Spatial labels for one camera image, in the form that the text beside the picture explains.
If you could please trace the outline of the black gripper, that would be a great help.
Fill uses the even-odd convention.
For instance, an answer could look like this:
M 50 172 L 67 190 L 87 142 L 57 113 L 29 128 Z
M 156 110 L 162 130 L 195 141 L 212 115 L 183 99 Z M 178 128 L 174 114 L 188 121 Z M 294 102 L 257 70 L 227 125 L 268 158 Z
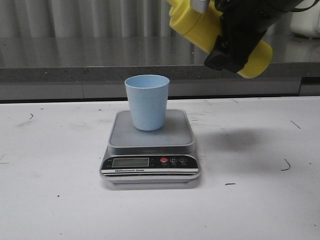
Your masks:
M 266 30 L 292 11 L 300 0 L 216 0 L 221 33 L 204 61 L 213 70 L 261 74 L 269 66 Z

